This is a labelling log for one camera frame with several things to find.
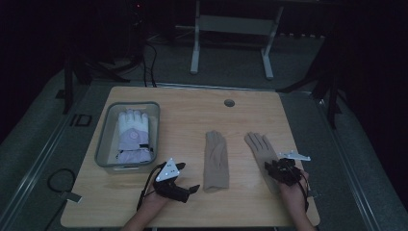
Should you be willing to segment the person's right hand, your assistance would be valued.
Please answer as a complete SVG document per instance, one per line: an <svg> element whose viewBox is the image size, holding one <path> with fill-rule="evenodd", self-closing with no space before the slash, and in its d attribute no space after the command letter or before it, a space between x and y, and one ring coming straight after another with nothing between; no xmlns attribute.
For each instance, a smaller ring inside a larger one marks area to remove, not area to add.
<svg viewBox="0 0 408 231"><path fill-rule="evenodd" d="M309 174L304 170L301 171L301 174L301 180L295 185L288 186L284 183L278 184L281 198L289 213L300 210L306 213Z"/></svg>

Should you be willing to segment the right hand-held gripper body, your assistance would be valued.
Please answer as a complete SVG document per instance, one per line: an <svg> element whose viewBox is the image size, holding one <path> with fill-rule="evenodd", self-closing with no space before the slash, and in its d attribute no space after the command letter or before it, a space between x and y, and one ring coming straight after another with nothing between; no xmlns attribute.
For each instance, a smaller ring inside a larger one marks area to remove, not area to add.
<svg viewBox="0 0 408 231"><path fill-rule="evenodd" d="M284 183L288 186L292 186L300 181L302 174L298 167L295 166L295 161L310 161L309 156L304 156L294 151L289 153L278 153L279 159L290 159L288 167L278 168L278 174L276 176L270 176L280 183Z"/></svg>

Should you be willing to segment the metal floor rail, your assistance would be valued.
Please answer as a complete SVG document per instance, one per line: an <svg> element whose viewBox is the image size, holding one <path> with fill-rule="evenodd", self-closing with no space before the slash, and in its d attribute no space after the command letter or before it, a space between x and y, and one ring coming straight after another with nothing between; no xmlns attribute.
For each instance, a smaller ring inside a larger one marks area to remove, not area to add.
<svg viewBox="0 0 408 231"><path fill-rule="evenodd" d="M380 231L370 205L370 180L375 177L375 156L354 114L343 101L330 125L328 101L308 98L316 111L313 137L313 186L317 190L321 231Z"/></svg>
<svg viewBox="0 0 408 231"><path fill-rule="evenodd" d="M111 89L76 90L64 115L58 88L45 88L0 145L0 231L96 231L68 228L61 218Z"/></svg>

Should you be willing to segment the person's left hand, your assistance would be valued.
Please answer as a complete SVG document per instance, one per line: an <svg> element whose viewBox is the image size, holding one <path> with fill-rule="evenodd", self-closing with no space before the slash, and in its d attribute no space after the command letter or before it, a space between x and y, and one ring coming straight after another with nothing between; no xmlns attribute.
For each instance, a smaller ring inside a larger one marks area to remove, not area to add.
<svg viewBox="0 0 408 231"><path fill-rule="evenodd" d="M155 217L166 206L169 199L156 193L154 189L150 189L147 195L143 198L139 212L144 215Z"/></svg>

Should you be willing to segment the clear plastic storage bin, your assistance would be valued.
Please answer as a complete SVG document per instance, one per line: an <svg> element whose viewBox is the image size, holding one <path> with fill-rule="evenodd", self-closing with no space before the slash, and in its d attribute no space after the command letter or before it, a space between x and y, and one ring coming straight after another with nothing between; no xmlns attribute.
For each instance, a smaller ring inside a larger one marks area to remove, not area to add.
<svg viewBox="0 0 408 231"><path fill-rule="evenodd" d="M118 115L128 109L139 110L146 113L149 118L149 150L152 160L140 164L119 164L118 154ZM127 171L148 172L156 164L158 154L158 138L160 123L160 106L156 102L117 102L111 104L105 114L105 120L100 132L99 141L95 152L95 162L112 173L123 173Z"/></svg>

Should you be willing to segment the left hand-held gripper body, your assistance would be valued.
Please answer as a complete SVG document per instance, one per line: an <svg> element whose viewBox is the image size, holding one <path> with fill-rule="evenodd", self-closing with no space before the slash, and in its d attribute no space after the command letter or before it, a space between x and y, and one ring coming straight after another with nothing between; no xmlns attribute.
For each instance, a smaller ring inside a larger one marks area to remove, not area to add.
<svg viewBox="0 0 408 231"><path fill-rule="evenodd" d="M153 182L154 190L157 194L172 200L186 203L190 197L189 190L181 188L175 184L175 180L180 175L172 158L168 159L161 166L160 172Z"/></svg>

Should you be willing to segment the purple and white ski glove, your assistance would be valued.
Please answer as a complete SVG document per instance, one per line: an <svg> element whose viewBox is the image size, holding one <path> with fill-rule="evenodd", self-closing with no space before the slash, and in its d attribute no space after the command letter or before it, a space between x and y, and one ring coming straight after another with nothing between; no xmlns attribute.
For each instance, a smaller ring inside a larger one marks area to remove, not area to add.
<svg viewBox="0 0 408 231"><path fill-rule="evenodd" d="M140 164L152 160L149 150L149 118L139 110L128 109L118 115L119 164Z"/></svg>

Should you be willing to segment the beige knit glove with button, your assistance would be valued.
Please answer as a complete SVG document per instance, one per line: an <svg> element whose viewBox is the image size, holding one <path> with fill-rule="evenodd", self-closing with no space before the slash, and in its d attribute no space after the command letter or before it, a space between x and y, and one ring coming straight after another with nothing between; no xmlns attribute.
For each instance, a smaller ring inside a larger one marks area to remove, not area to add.
<svg viewBox="0 0 408 231"><path fill-rule="evenodd" d="M271 164L273 161L278 161L278 157L268 138L259 133L249 132L244 136L245 142L250 147L257 166L269 188L271 193L280 193L278 184L268 175L265 164Z"/></svg>

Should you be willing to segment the white metal desk frame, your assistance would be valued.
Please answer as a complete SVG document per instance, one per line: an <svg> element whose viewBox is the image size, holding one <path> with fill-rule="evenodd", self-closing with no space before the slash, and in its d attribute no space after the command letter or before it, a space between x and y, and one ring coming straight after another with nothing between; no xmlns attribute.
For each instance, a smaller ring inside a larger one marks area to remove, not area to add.
<svg viewBox="0 0 408 231"><path fill-rule="evenodd" d="M209 31L267 36L268 43L260 50L261 58L266 78L270 80L274 77L269 53L274 38L276 37L280 19L284 11L283 6L277 8L273 19L255 19L202 14L200 12L200 6L200 0L195 0L194 41L190 68L191 74L197 74L199 69L200 32Z"/></svg>

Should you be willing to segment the black tripod stand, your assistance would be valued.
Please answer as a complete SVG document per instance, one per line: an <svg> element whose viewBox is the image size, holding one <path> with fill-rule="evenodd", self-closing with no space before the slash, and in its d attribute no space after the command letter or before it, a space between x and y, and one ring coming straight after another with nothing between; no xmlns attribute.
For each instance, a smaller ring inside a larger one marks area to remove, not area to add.
<svg viewBox="0 0 408 231"><path fill-rule="evenodd" d="M73 82L89 85L94 72L124 83L119 73L142 61L144 0L61 0L64 16L64 112L74 102Z"/></svg>
<svg viewBox="0 0 408 231"><path fill-rule="evenodd" d="M289 93L316 81L312 90L314 99L322 100L328 94L327 120L332 129L336 128L335 114L337 112L337 93L340 78L340 57L342 49L340 40L334 33L329 34L322 43L317 55L312 61L305 77L276 92Z"/></svg>

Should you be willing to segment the plain beige knit glove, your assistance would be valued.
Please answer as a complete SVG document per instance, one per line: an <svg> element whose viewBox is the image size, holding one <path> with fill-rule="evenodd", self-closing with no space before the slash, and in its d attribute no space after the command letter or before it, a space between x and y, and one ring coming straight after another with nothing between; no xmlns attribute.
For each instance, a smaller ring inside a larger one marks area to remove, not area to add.
<svg viewBox="0 0 408 231"><path fill-rule="evenodd" d="M206 133L203 190L215 193L229 188L229 164L226 139L218 131Z"/></svg>

